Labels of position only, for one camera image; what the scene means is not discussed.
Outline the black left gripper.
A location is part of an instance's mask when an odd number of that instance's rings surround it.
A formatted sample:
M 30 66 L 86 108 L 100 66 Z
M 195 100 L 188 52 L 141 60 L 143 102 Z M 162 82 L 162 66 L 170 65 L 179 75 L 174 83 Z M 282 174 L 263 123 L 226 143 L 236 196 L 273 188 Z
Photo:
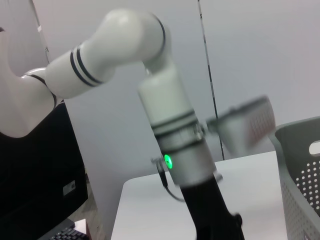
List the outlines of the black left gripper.
M 231 214 L 215 176 L 181 192 L 192 217 L 197 240 L 243 240 L 242 217 Z

